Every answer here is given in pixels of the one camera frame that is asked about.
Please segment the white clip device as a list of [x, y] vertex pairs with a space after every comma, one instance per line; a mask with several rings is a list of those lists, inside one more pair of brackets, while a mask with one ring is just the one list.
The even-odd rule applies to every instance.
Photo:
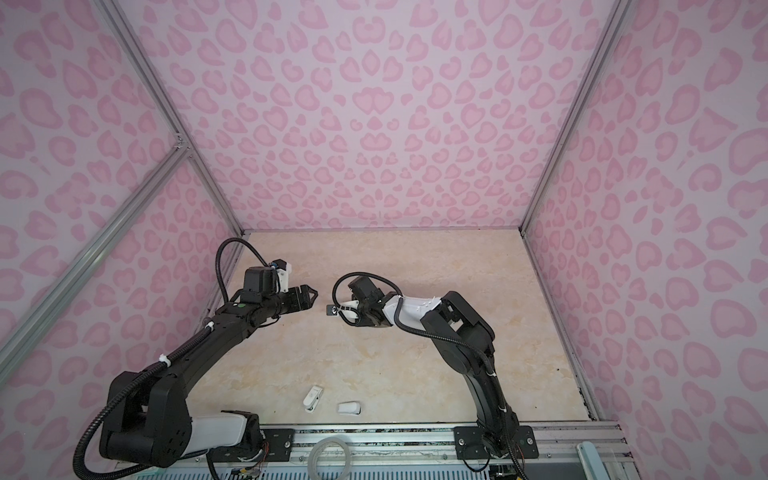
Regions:
[[322, 395], [324, 393], [324, 388], [319, 385], [313, 385], [305, 397], [302, 400], [302, 406], [306, 412], [313, 412], [320, 399], [322, 398]]

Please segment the mint green box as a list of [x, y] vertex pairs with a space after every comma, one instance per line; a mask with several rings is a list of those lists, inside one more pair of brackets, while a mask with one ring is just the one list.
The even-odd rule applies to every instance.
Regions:
[[576, 451], [587, 480], [610, 480], [608, 470], [594, 443], [581, 442], [576, 446]]

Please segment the white rounded plastic piece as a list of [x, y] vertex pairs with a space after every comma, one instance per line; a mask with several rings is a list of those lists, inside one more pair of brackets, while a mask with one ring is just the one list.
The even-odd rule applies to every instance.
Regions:
[[359, 401], [346, 401], [340, 402], [337, 405], [337, 413], [339, 415], [351, 415], [357, 416], [362, 412], [362, 404]]

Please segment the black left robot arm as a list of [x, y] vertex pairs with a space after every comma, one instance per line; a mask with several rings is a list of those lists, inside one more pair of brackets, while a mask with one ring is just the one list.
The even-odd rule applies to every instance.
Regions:
[[246, 459], [264, 447], [257, 415], [225, 410], [212, 422], [194, 418], [187, 398], [230, 350], [281, 316], [312, 308], [308, 285], [253, 294], [220, 307], [191, 339], [140, 372], [125, 371], [110, 386], [92, 432], [102, 457], [140, 467], [168, 467], [196, 452], [228, 449]]

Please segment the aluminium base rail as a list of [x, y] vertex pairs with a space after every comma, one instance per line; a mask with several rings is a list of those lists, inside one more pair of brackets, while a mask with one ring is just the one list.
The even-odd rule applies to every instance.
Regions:
[[619, 425], [607, 421], [528, 422], [537, 459], [462, 459], [468, 423], [267, 424], [265, 460], [230, 453], [182, 460], [141, 479], [586, 479], [576, 446], [595, 444], [610, 479], [640, 476]]

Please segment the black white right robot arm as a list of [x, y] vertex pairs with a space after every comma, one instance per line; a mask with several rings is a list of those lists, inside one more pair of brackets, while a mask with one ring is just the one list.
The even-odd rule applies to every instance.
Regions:
[[462, 376], [475, 405], [477, 433], [464, 441], [462, 459], [501, 459], [510, 453], [520, 460], [539, 457], [532, 428], [520, 423], [503, 393], [494, 360], [495, 333], [459, 293], [433, 298], [373, 293], [329, 305], [326, 313], [353, 327], [396, 327], [433, 343]]

